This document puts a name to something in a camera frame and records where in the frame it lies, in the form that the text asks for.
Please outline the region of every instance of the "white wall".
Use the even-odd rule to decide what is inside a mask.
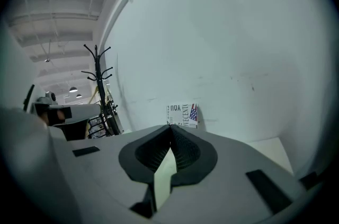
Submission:
[[[207,131],[245,142],[284,136],[297,171],[334,95],[331,10],[327,0],[128,3],[105,44],[123,127],[166,123],[167,104],[197,102]]]
[[[0,105],[22,109],[36,76],[34,63],[0,20]]]

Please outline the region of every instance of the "ceiling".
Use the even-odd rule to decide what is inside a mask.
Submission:
[[[96,86],[88,80],[95,30],[105,0],[11,0],[5,18],[11,33],[36,64],[35,83],[52,91],[59,103],[88,100]],[[76,86],[77,93],[69,95]]]

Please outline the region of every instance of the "black coat rack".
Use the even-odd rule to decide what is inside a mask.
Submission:
[[[112,76],[112,74],[110,74],[109,76],[103,78],[103,74],[106,73],[108,70],[113,69],[113,67],[104,70],[103,72],[101,72],[100,70],[100,58],[102,57],[102,55],[109,49],[111,49],[111,47],[108,47],[106,50],[104,50],[100,55],[97,54],[97,46],[95,45],[94,47],[94,53],[84,44],[85,48],[90,51],[90,53],[92,54],[93,58],[94,58],[94,65],[95,65],[95,74],[94,73],[90,73],[89,71],[81,71],[82,73],[87,73],[87,74],[91,74],[94,76],[94,79],[87,77],[87,79],[92,80],[92,81],[96,81],[97,83],[97,87],[99,90],[99,95],[100,95],[100,102],[101,102],[101,107],[102,107],[102,112],[104,115],[104,118],[107,122],[108,125],[108,129],[106,128],[106,125],[104,123],[104,128],[106,130],[106,135],[119,135],[120,134],[120,130],[118,128],[117,125],[117,121],[115,120],[114,117],[114,113],[113,110],[111,108],[110,105],[107,105],[105,102],[105,90],[104,90],[104,85],[102,83],[102,80],[106,80],[107,78],[109,78],[110,76]]]

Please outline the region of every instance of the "black slot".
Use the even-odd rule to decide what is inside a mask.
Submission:
[[[75,157],[78,157],[78,156],[82,156],[82,155],[86,155],[86,154],[95,153],[96,151],[99,151],[99,149],[97,147],[93,146],[93,147],[83,148],[83,149],[79,149],[79,150],[73,150],[73,153],[74,153]]]
[[[72,111],[70,109],[70,107],[64,107],[60,109],[61,111],[63,111],[64,115],[65,115],[65,119],[71,119],[72,118]]]
[[[306,190],[309,190],[318,183],[318,176],[315,172],[312,172],[301,178],[299,181],[303,184]]]
[[[289,206],[291,200],[261,170],[247,172],[246,176],[254,185],[273,214]]]
[[[151,218],[154,215],[157,211],[155,205],[154,184],[148,185],[144,200],[134,204],[130,209],[145,218]]]

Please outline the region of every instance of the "black rectangular slot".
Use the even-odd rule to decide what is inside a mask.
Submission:
[[[289,206],[291,200],[261,170],[247,172],[246,176],[254,185],[273,214]]]
[[[64,107],[60,109],[61,111],[63,111],[64,115],[65,115],[65,119],[71,119],[72,118],[72,111],[70,109],[70,107]]]
[[[95,153],[96,151],[99,151],[99,149],[97,147],[93,146],[93,147],[83,148],[83,149],[79,149],[79,150],[73,150],[73,153],[74,153],[75,157],[78,157],[78,156],[82,156],[82,155],[86,155],[86,154]]]
[[[303,184],[306,190],[309,190],[318,183],[318,176],[315,172],[312,172],[301,178],[299,181]]]

